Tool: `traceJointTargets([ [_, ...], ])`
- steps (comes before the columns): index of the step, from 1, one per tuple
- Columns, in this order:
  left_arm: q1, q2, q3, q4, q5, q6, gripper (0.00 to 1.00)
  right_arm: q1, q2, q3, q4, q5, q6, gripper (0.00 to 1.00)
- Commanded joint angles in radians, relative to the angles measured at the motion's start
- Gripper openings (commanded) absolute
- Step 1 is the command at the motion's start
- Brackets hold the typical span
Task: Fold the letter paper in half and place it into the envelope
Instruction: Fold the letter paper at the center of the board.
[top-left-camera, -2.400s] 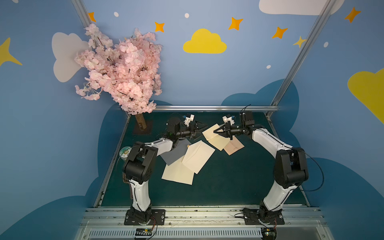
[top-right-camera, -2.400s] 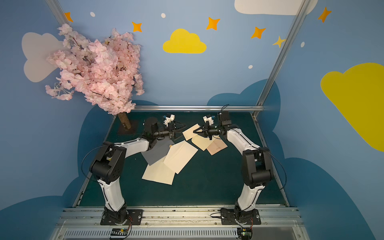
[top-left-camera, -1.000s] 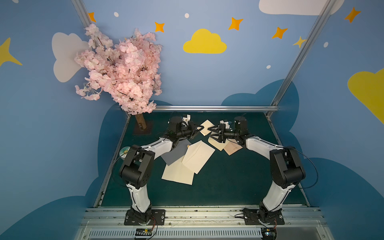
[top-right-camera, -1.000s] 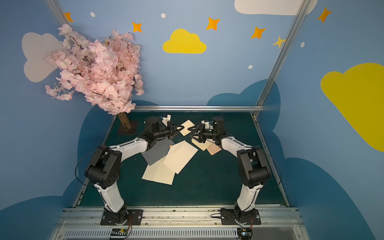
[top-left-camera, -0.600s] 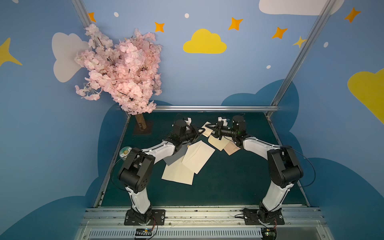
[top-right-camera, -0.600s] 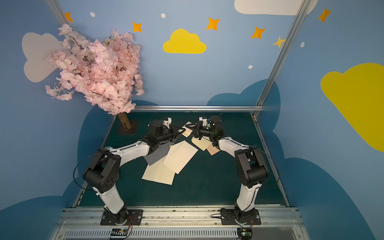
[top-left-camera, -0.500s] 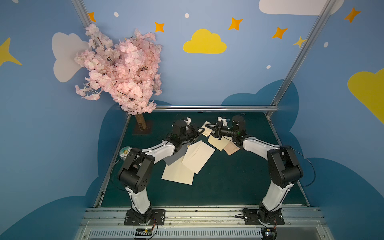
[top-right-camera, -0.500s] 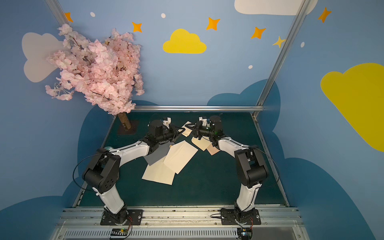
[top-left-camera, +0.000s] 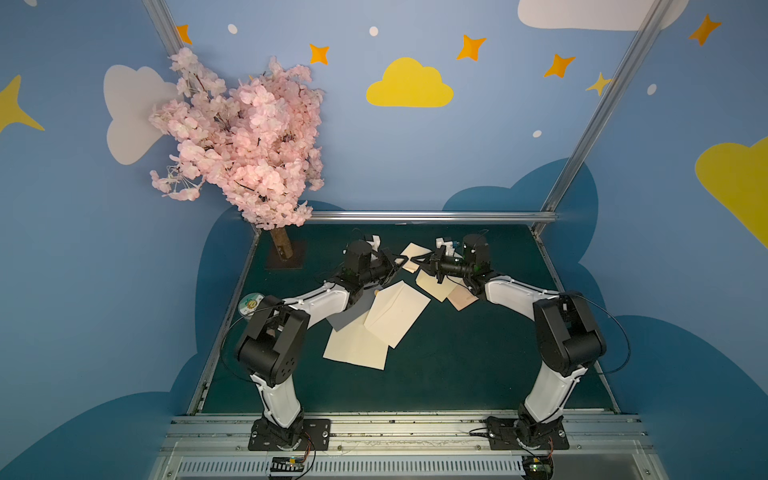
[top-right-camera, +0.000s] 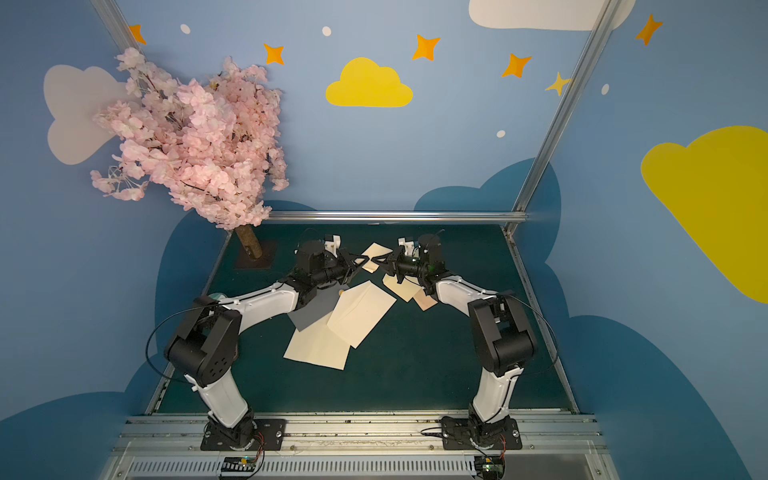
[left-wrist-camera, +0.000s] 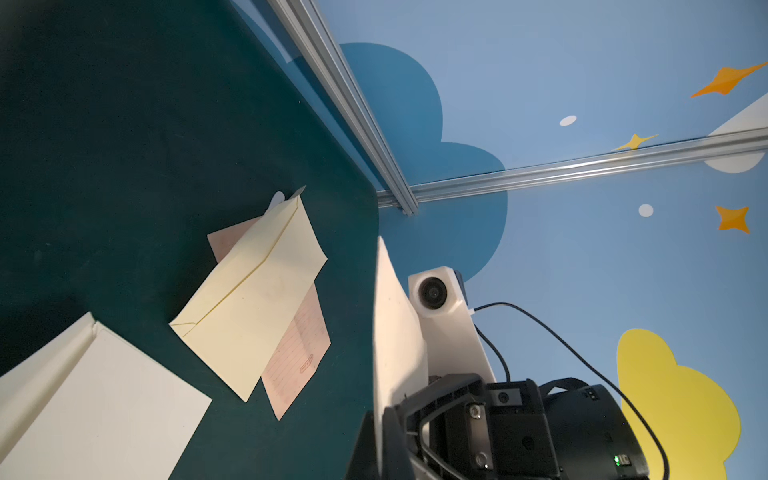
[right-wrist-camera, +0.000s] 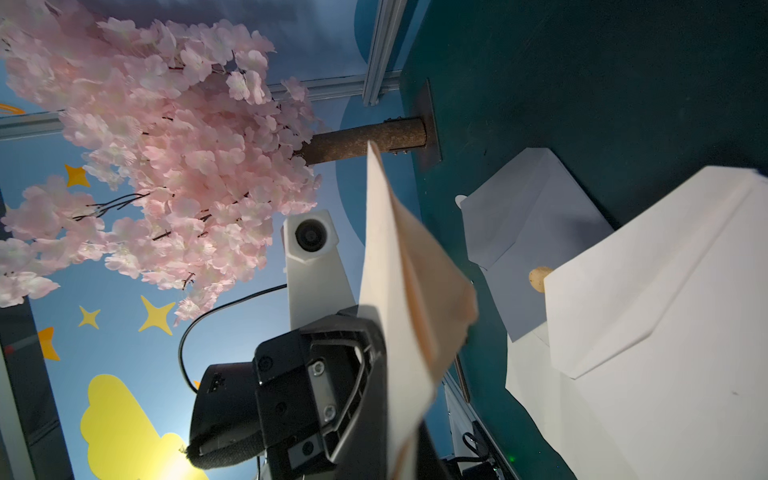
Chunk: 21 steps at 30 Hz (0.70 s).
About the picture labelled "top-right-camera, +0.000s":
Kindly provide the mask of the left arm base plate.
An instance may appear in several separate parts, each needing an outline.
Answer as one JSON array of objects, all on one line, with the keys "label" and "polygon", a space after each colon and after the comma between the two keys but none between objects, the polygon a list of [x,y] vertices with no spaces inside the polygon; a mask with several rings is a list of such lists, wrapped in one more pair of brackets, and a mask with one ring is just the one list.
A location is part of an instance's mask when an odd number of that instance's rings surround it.
[{"label": "left arm base plate", "polygon": [[279,451],[285,437],[285,419],[244,417],[228,428],[210,419],[204,429],[201,451]]}]

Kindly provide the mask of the white envelope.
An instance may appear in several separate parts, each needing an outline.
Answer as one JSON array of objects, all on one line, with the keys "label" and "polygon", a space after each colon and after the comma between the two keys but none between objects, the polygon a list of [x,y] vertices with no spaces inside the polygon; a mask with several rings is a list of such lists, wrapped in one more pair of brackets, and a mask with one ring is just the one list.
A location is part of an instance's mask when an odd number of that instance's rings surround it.
[{"label": "white envelope", "polygon": [[367,281],[340,295],[328,328],[352,348],[358,348],[395,302],[395,297]]}]

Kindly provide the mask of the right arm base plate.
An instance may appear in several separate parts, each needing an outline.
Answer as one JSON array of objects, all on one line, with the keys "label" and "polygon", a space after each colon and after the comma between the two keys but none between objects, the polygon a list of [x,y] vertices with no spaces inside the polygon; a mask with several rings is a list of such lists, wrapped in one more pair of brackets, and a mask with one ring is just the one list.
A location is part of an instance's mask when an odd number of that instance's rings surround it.
[{"label": "right arm base plate", "polygon": [[475,417],[440,419],[441,439],[445,450],[521,450],[520,429],[515,419],[506,416],[495,423],[484,423]]}]

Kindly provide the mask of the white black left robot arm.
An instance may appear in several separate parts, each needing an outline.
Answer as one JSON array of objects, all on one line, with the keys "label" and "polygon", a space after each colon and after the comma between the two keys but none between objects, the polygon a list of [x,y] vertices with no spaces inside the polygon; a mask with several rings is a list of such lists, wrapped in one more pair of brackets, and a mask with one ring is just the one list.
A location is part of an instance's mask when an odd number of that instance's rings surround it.
[{"label": "white black left robot arm", "polygon": [[240,334],[306,307],[321,289],[347,285],[370,257],[349,252],[334,235],[301,244],[295,260],[289,273],[263,289],[220,300],[207,295],[195,299],[165,347],[165,359],[208,407],[203,451],[281,448],[283,428],[273,436],[264,432],[233,377]]}]

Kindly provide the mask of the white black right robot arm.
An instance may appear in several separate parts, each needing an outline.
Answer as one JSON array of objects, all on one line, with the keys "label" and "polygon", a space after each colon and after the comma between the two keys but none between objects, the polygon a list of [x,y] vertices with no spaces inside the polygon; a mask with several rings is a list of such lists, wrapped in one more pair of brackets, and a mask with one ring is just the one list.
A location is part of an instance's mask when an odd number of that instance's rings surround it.
[{"label": "white black right robot arm", "polygon": [[397,249],[371,261],[398,282],[414,279],[428,297],[469,318],[482,367],[480,383],[465,422],[441,420],[444,445],[520,450],[521,434],[509,404],[526,364],[538,350],[522,303],[510,293],[484,289],[449,271],[436,234],[425,234],[417,241],[401,239]]}]

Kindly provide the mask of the pink lined letter paper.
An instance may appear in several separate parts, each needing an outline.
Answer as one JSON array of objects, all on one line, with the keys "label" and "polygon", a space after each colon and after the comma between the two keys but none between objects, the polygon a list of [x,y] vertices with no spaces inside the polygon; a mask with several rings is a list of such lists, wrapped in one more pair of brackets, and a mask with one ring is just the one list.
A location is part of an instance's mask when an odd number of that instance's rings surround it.
[{"label": "pink lined letter paper", "polygon": [[432,298],[430,295],[427,295],[424,290],[418,290],[414,294],[413,300],[422,311],[427,311],[438,303],[437,300]]}]

